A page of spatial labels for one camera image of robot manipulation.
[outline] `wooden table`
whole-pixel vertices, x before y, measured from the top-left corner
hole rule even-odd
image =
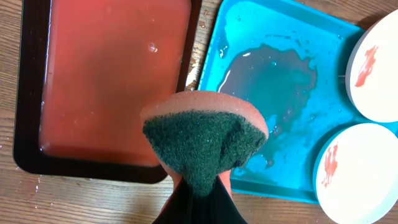
[[[204,0],[189,88],[206,53],[220,0]],[[398,0],[300,0],[369,28]],[[170,178],[154,185],[28,174],[12,159],[21,0],[0,0],[0,223],[152,223],[172,193]],[[234,194],[248,223],[333,223],[318,205]],[[398,223],[398,205],[379,223]]]

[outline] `red stain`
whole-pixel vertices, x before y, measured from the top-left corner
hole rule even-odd
[[[325,172],[326,177],[323,179],[322,184],[325,184],[325,188],[331,184],[331,178],[336,172],[337,169],[337,161],[336,161],[336,153],[337,153],[337,144],[333,146],[333,152],[331,152],[331,148],[328,148],[326,152],[326,159],[325,159]]]
[[[378,48],[379,47],[373,46],[371,49],[366,51],[366,53],[365,53],[366,61],[362,65],[362,67],[359,71],[359,76],[358,76],[358,80],[356,81],[355,87],[363,86],[365,84],[366,78],[372,73],[373,65],[376,62],[374,55],[376,54],[376,51],[378,50]]]

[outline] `wooden surface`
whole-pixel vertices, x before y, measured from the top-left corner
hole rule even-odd
[[[397,0],[300,2],[364,29],[398,9]],[[196,84],[219,5],[220,0],[203,2],[188,89]],[[21,7],[21,0],[0,0],[0,223],[152,223],[172,193],[170,178],[159,184],[144,185],[41,177],[28,174],[15,165],[12,136]],[[333,223],[318,205],[240,194],[233,196],[248,223]],[[379,223],[398,223],[398,205]]]

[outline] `reddish water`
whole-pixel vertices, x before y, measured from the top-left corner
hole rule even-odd
[[[328,185],[331,184],[331,179],[337,169],[337,161],[336,161],[337,148],[338,148],[337,145],[333,146],[333,152],[332,152],[330,151],[331,148],[329,147],[328,151],[326,152],[326,158],[325,158],[326,177],[322,181],[322,184],[325,184],[325,188],[327,188]]]
[[[374,55],[379,47],[373,46],[371,49],[367,50],[365,53],[366,61],[362,65],[358,80],[355,83],[355,87],[361,87],[365,84],[366,78],[372,73],[373,65],[376,62]]]
[[[53,0],[46,154],[156,166],[143,106],[175,92],[190,0]]]

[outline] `sponge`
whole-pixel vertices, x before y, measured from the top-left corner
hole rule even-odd
[[[196,197],[211,193],[219,173],[242,166],[268,138],[253,105],[210,91],[181,92],[141,113],[143,132],[160,160]]]

